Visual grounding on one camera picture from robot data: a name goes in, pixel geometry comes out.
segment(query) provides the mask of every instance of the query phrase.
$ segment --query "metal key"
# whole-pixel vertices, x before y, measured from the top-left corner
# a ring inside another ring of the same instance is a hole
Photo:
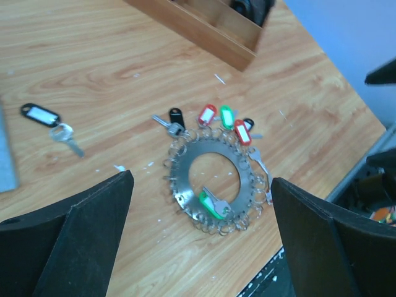
[[[257,147],[249,147],[249,150],[247,151],[249,154],[250,159],[258,162],[260,167],[263,169],[263,171],[266,173],[268,176],[268,193],[267,193],[267,201],[272,201],[272,195],[271,195],[271,184],[272,184],[272,175],[270,174],[270,171],[267,169],[266,165],[263,163],[261,160],[261,153],[260,150]]]
[[[162,126],[164,126],[166,130],[168,130],[168,134],[173,138],[178,138],[179,134],[181,132],[184,132],[183,126],[180,125],[179,123],[169,123],[157,115],[153,115],[152,118],[153,120],[157,121]]]
[[[215,206],[215,212],[218,215],[225,217],[227,213],[230,212],[231,210],[231,207],[228,204],[228,202],[225,200],[217,199],[217,197],[212,192],[210,192],[210,190],[207,187],[203,187],[203,190],[213,201],[213,204]]]
[[[55,128],[49,130],[49,136],[57,142],[64,142],[67,144],[73,152],[78,154],[80,158],[84,157],[84,151],[77,145],[73,139],[73,128],[69,125],[61,123]]]

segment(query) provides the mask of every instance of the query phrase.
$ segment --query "key holder ring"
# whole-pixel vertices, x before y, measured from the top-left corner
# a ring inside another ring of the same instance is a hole
[[[265,191],[256,188],[263,176],[254,173],[248,149],[240,145],[233,131],[219,128],[213,130],[208,126],[190,131],[191,134],[188,130],[184,131],[172,142],[169,157],[164,161],[165,167],[170,171],[165,179],[170,182],[175,201],[182,212],[191,217],[194,226],[205,233],[226,236],[234,230],[247,230],[250,223],[260,217],[260,204],[266,197]],[[206,153],[217,153],[229,159],[239,174],[239,192],[234,201],[230,202],[231,210],[224,219],[217,219],[209,213],[194,194],[189,181],[188,172],[194,160]]]

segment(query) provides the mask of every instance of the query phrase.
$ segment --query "white wall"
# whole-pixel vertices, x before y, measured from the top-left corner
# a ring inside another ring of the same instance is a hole
[[[284,0],[379,120],[396,122],[396,86],[367,86],[396,57],[396,0]]]

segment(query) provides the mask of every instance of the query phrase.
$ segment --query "wooden box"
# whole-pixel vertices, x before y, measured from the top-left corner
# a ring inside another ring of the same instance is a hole
[[[239,71],[252,62],[262,28],[231,0],[125,0]]]

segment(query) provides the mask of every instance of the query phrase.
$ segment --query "black plastic part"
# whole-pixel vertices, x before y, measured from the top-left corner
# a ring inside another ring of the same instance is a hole
[[[254,22],[254,10],[250,0],[233,0],[231,8]]]
[[[364,83],[368,85],[396,84],[396,59],[369,73]]]
[[[396,148],[368,156],[366,163],[369,166],[396,171]]]
[[[35,108],[37,110],[42,111],[43,113],[51,114],[51,117],[53,119],[50,121],[44,121],[43,119],[40,119],[40,117],[38,117],[38,116],[33,116],[32,114],[30,114],[30,111]],[[35,121],[41,125],[44,125],[44,126],[50,127],[50,128],[54,128],[61,123],[61,116],[59,114],[54,113],[51,110],[47,110],[46,108],[44,108],[40,105],[34,104],[34,103],[26,103],[26,104],[22,105],[20,107],[20,113],[25,118],[31,119],[32,121]]]
[[[249,118],[244,118],[243,121],[245,122],[245,124],[247,123],[250,126],[250,128],[248,129],[250,132],[250,130],[253,129],[254,127],[254,121]]]
[[[184,125],[183,114],[179,108],[173,107],[169,110],[169,118],[171,123],[178,123],[183,128],[186,128]]]
[[[395,296],[395,227],[282,178],[271,190],[296,296]]]
[[[124,171],[0,223],[0,296],[105,296],[131,202]]]

